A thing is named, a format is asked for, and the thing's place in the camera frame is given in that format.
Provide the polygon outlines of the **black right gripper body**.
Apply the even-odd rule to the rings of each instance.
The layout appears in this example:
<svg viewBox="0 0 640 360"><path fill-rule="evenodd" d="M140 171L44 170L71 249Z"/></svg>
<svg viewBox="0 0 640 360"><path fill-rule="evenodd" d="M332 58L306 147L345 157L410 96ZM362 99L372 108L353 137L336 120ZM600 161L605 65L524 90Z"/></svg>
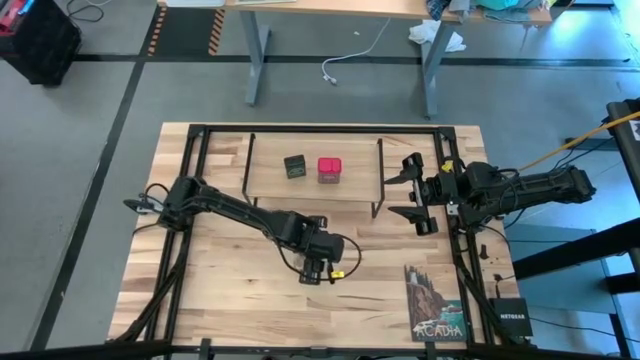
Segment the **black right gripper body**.
<svg viewBox="0 0 640 360"><path fill-rule="evenodd" d="M429 214L430 205L446 205L451 198L451 191L446 190L445 176L437 174L425 177L422 155L414 152L403 160L403 169L411 182L409 200L416 204L409 216L409 222L415 226L419 236L436 233L437 221Z"/></svg>

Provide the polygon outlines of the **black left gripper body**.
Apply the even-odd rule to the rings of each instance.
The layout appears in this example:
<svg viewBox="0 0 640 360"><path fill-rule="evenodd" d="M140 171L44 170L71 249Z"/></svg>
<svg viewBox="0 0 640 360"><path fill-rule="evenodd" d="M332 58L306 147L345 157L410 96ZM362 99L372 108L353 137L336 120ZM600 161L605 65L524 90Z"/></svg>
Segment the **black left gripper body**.
<svg viewBox="0 0 640 360"><path fill-rule="evenodd" d="M298 248L303 256L303 266L299 282L303 285L319 285L321 282L334 284L333 264L341 261L344 251L343 237L324 230L305 235Z"/></svg>

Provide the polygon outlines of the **red spice tin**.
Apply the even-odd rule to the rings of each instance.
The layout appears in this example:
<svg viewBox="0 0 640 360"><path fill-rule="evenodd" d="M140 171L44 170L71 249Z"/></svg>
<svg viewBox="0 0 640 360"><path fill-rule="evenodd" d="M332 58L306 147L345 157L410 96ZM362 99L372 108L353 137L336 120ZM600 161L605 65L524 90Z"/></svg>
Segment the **red spice tin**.
<svg viewBox="0 0 640 360"><path fill-rule="evenodd" d="M342 173L342 161L337 157L320 157L317 162L318 182L338 184Z"/></svg>

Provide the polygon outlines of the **dark green spice tin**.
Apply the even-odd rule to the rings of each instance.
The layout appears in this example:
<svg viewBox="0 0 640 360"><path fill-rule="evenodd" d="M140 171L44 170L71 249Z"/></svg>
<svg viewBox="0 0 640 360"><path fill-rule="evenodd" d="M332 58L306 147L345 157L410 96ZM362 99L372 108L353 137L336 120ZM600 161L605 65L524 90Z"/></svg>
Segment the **dark green spice tin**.
<svg viewBox="0 0 640 360"><path fill-rule="evenodd" d="M306 175L306 162L302 154L285 157L283 162L288 179L304 177Z"/></svg>

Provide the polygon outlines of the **wooden shelf black metal legs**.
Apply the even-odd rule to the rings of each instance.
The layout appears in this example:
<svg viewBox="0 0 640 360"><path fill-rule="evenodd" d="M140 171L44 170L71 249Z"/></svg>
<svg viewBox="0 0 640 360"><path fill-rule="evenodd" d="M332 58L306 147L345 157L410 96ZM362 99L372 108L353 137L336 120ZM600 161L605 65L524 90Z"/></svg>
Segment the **wooden shelf black metal legs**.
<svg viewBox="0 0 640 360"><path fill-rule="evenodd" d="M305 157L306 175L286 176L283 159ZM318 182L320 157L342 161L338 184ZM362 202L376 217L385 201L383 139L353 134L252 133L241 193L247 203L261 198Z"/></svg>

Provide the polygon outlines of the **Acadia postcard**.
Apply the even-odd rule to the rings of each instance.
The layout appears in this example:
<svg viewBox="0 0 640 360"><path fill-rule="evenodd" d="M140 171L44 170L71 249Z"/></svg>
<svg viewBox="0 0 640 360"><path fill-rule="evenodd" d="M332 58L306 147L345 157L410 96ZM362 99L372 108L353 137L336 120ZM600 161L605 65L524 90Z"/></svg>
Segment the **Acadia postcard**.
<svg viewBox="0 0 640 360"><path fill-rule="evenodd" d="M465 342L466 315L454 266L404 266L409 328L414 342Z"/></svg>

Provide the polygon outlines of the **white crumpled cloth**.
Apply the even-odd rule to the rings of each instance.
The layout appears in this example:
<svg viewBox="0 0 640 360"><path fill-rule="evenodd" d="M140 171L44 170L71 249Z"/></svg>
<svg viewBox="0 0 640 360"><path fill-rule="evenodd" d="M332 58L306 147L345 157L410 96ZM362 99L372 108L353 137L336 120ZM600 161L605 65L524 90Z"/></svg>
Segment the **white crumpled cloth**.
<svg viewBox="0 0 640 360"><path fill-rule="evenodd" d="M432 43L435 40L437 31L441 25L440 21L423 20L420 25L409 29L408 39L418 45ZM463 37L453 31L448 41L445 51L448 53L462 52L466 49Z"/></svg>

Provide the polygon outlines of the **black metal stand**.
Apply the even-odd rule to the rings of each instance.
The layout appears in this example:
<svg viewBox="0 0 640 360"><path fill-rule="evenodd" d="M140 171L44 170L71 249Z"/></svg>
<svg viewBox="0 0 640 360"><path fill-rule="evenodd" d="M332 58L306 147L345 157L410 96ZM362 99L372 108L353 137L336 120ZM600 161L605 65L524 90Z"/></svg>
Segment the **black metal stand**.
<svg viewBox="0 0 640 360"><path fill-rule="evenodd" d="M640 97L609 103L607 112L606 124L640 202ZM517 260L514 270L518 280L525 280L622 252L629 254L634 270L606 276L604 287L611 295L640 293L640 218Z"/></svg>

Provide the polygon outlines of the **wooden desk grey legs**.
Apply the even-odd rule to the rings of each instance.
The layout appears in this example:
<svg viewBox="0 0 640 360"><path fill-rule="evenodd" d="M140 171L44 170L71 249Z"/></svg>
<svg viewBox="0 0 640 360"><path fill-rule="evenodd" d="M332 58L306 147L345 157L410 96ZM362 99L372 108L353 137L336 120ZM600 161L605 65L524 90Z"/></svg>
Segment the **wooden desk grey legs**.
<svg viewBox="0 0 640 360"><path fill-rule="evenodd" d="M223 7L212 9L235 10L240 14L250 57L245 98L245 103L249 106L257 102L261 73L265 64L265 51L270 36L270 29L257 23L258 12L382 17L387 20L395 18L434 20L428 14L422 0L226 0ZM484 22L485 20L479 12L476 12L464 22ZM446 46L454 28L464 23L450 13L445 13L441 20L436 21L440 21L441 25L435 40L429 45L420 46L427 118L437 114L436 73L444 57Z"/></svg>

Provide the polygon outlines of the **black mat hazard stripes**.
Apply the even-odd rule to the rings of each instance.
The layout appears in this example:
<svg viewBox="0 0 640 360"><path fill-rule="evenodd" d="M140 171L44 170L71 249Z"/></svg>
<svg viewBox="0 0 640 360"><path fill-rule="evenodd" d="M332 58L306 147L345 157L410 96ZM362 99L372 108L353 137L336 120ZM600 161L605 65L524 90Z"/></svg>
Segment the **black mat hazard stripes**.
<svg viewBox="0 0 640 360"><path fill-rule="evenodd" d="M140 54L157 58L216 56L225 15L224 9L158 5Z"/></svg>

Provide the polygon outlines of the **white flat box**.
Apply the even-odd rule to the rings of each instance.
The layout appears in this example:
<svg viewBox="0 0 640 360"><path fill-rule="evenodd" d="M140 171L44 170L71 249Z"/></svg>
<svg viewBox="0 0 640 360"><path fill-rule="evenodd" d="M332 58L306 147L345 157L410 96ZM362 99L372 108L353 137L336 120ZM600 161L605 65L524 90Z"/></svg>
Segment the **white flat box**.
<svg viewBox="0 0 640 360"><path fill-rule="evenodd" d="M167 7L176 8L220 8L226 0L163 0Z"/></svg>

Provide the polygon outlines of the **black crate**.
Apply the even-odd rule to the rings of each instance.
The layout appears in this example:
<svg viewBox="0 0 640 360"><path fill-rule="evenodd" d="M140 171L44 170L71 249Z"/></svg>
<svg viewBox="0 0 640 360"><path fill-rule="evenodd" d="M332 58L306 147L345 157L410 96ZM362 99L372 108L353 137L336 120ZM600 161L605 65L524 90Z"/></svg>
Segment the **black crate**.
<svg viewBox="0 0 640 360"><path fill-rule="evenodd" d="M0 58L32 85L59 86L80 44L79 28L54 0L27 0L0 35Z"/></svg>

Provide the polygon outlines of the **red item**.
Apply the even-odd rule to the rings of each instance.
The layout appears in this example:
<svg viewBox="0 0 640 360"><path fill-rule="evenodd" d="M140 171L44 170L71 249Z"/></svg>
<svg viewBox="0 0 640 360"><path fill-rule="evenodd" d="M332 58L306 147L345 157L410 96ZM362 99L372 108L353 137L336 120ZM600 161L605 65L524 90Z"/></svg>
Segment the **red item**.
<svg viewBox="0 0 640 360"><path fill-rule="evenodd" d="M27 0L0 0L0 35L10 33L12 24L20 15Z"/></svg>

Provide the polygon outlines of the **black metal table frame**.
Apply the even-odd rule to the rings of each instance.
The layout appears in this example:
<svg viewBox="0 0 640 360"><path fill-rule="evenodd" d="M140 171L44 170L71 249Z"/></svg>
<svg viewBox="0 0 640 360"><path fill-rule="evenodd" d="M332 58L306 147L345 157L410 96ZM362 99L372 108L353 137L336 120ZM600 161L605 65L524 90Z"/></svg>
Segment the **black metal table frame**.
<svg viewBox="0 0 640 360"><path fill-rule="evenodd" d="M402 160L418 152L427 175L445 156L482 161L486 154L476 126L356 126L298 124L167 123L160 133L148 180L171 185L180 174L196 175L221 191L244 199L241 187L252 133L353 134L383 139L385 179L399 173ZM186 275L162 302L156 338L169 337L183 350L210 339L215 350L259 352L319 348L325 352L423 355L409 328L404 266L453 263L450 220L431 209L439 230L418 236L411 224L389 211L408 202L408 185L385 187L376 217L362 202L261 198L267 209L324 215L331 231L362 250L359 268L335 284L303 285L283 263L276 247L259 232L218 215L196 218L188 243ZM347 272L357 251L347 242L339 269ZM466 315L467 340L497 343L496 330L471 292L458 281Z"/></svg>

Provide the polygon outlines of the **black Netgear switch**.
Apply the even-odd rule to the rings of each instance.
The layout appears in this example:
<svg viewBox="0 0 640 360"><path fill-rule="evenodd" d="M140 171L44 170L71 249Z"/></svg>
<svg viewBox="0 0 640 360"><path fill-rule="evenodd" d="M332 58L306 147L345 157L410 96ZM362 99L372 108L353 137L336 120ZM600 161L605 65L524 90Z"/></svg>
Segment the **black Netgear switch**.
<svg viewBox="0 0 640 360"><path fill-rule="evenodd" d="M514 336L531 337L533 330L524 298L491 298L501 324Z"/></svg>

